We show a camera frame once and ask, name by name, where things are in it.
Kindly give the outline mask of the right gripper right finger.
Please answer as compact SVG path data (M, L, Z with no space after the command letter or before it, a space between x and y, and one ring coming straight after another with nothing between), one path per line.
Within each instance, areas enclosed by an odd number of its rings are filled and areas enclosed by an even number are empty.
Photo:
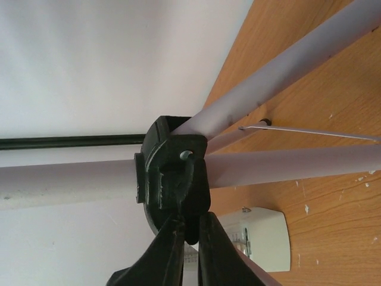
M230 241L214 213L199 221L199 285L280 285Z

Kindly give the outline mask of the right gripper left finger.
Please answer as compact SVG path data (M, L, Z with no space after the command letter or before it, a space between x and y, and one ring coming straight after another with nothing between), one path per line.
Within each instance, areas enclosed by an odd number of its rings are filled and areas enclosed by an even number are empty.
M185 222L172 215L132 266L114 272L107 285L182 285Z

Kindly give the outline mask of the white metronome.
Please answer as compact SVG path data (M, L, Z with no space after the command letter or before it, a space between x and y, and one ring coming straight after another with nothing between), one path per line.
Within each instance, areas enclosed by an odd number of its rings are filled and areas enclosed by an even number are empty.
M233 245L266 272L291 270L291 244L282 212L244 207L218 220Z

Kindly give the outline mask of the white music stand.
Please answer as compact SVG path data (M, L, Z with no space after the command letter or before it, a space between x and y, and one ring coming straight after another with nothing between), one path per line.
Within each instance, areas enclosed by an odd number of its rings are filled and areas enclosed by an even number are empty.
M380 140L366 145L217 154L253 126L229 127L380 25L379 1L353 1L193 117L161 116L132 160L1 168L1 209L105 198L136 190L159 237L170 216L185 218L181 243L201 244L210 189L380 169Z

